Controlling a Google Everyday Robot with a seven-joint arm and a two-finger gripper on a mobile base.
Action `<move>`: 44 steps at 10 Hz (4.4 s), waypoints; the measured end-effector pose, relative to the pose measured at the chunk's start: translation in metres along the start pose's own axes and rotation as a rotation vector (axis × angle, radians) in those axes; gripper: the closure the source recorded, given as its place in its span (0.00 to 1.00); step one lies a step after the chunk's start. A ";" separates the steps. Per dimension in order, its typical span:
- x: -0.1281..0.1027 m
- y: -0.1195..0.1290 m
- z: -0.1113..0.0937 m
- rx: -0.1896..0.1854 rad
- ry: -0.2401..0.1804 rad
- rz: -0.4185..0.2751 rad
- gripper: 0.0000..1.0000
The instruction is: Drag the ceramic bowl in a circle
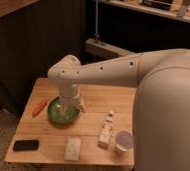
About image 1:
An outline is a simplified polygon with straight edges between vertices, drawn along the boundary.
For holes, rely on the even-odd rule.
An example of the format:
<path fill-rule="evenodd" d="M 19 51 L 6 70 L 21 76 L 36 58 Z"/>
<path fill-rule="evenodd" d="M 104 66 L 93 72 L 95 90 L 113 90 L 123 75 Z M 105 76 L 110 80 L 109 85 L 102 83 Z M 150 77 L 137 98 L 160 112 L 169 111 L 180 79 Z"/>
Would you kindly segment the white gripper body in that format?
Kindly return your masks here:
<path fill-rule="evenodd" d="M 81 95 L 77 85 L 60 86 L 59 97 L 60 102 L 68 106 L 77 106 L 81 101 Z"/>

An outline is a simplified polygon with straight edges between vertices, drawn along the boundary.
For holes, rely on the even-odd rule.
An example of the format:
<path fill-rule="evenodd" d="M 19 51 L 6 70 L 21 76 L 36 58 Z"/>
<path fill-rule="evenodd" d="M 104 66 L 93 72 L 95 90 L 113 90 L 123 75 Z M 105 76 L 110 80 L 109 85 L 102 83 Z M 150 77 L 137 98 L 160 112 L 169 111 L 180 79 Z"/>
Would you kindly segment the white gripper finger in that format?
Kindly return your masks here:
<path fill-rule="evenodd" d="M 62 104 L 62 105 L 61 105 L 61 110 L 62 110 L 63 112 L 65 112 L 69 107 L 70 107 L 69 105 Z"/>
<path fill-rule="evenodd" d="M 86 112 L 86 111 L 85 111 L 85 105 L 84 105 L 84 100 L 83 100 L 83 98 L 80 99 L 80 101 L 79 101 L 79 103 L 78 103 L 78 105 L 77 105 L 77 108 L 78 108 L 81 112 L 83 112 L 83 113 Z"/>

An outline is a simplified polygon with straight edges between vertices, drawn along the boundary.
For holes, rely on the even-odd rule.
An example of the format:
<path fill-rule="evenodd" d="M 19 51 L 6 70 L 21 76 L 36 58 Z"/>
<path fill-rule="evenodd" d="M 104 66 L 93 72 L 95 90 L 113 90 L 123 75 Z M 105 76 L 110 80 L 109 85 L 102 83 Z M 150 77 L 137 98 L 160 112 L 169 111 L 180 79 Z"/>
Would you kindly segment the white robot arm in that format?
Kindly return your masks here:
<path fill-rule="evenodd" d="M 83 65 L 67 55 L 48 70 L 64 107 L 81 84 L 132 87 L 134 171 L 190 171 L 190 49 L 134 53 Z"/>

